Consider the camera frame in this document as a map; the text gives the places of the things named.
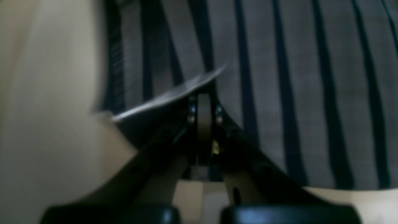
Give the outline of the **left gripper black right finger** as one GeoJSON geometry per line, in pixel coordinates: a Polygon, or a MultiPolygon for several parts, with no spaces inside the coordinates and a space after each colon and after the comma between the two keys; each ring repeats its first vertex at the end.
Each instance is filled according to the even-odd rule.
{"type": "Polygon", "coordinates": [[[213,99],[213,136],[219,145],[215,165],[220,169],[230,205],[221,224],[360,224],[349,204],[317,197],[283,173],[250,142],[213,99]]]}

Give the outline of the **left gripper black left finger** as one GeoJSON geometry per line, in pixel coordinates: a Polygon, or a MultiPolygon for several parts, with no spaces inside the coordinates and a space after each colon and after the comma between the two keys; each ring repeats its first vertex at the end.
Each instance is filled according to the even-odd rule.
{"type": "Polygon", "coordinates": [[[114,119],[138,153],[88,196],[50,207],[42,224],[179,224],[178,181],[211,180],[210,94],[153,100],[114,119]]]}

